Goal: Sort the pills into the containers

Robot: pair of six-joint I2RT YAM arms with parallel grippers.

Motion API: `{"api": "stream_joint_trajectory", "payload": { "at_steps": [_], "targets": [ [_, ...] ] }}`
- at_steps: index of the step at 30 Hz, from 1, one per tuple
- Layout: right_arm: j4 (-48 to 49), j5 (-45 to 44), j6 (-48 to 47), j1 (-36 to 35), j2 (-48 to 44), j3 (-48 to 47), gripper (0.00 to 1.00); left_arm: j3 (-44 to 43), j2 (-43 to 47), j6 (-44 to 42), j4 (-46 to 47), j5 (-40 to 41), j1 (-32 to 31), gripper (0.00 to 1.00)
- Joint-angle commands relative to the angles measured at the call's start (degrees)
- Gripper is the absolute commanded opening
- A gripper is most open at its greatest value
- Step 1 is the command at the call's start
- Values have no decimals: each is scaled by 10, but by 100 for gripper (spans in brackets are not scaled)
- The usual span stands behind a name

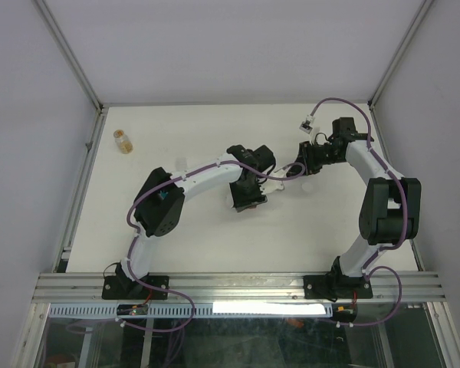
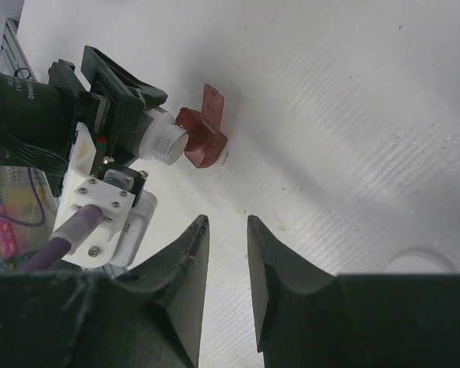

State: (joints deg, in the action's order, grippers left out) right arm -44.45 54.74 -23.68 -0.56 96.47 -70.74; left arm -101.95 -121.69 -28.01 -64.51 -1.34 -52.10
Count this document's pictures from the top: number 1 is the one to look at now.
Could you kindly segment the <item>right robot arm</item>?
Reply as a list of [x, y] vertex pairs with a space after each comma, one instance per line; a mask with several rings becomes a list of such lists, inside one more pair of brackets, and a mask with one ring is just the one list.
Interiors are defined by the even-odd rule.
[[344, 297], [354, 289], [355, 281], [366, 278], [378, 258], [416, 237], [422, 186], [418, 179], [391, 167], [375, 151], [371, 132], [358, 132], [352, 117], [336, 119], [332, 128], [325, 143], [300, 143], [296, 161], [305, 166], [306, 176], [327, 165], [348, 163], [366, 185], [358, 219], [360, 234], [328, 273], [328, 290]]

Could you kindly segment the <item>white pill bottle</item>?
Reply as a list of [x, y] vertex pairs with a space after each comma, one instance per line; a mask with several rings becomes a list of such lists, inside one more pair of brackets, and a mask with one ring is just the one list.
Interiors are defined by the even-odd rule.
[[234, 199], [232, 197], [232, 194], [229, 193], [226, 197], [225, 197], [225, 205], [230, 208], [230, 209], [233, 209], [234, 208]]

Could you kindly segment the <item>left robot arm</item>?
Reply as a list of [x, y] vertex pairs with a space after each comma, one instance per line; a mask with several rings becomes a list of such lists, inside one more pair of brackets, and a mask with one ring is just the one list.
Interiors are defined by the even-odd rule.
[[236, 212], [252, 209], [267, 202], [259, 176], [275, 165], [274, 154], [266, 145], [255, 150], [235, 145], [210, 163], [194, 169], [180, 172], [167, 172], [162, 167], [154, 169], [126, 215], [135, 235], [128, 255], [120, 262], [123, 275], [118, 288], [131, 298], [144, 292], [144, 277], [150, 272], [149, 241], [175, 229], [185, 202], [228, 184], [232, 208]]

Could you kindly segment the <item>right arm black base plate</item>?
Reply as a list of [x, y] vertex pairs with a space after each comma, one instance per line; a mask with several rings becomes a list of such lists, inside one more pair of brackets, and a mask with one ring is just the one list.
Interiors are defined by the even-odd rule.
[[373, 298], [373, 289], [370, 282], [364, 278], [347, 276], [333, 276], [332, 274], [303, 276], [304, 298], [325, 299], [337, 301], [339, 299], [366, 300]]

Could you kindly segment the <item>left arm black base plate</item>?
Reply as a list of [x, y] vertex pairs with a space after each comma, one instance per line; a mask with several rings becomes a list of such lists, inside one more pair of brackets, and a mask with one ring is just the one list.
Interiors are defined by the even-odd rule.
[[138, 300], [144, 301], [149, 296], [151, 300], [165, 301], [168, 298], [166, 288], [169, 286], [169, 277], [166, 275], [147, 275], [142, 278], [146, 284], [160, 288], [161, 291], [152, 290], [141, 284], [132, 281], [123, 275], [106, 276], [104, 278], [101, 298], [103, 300]]

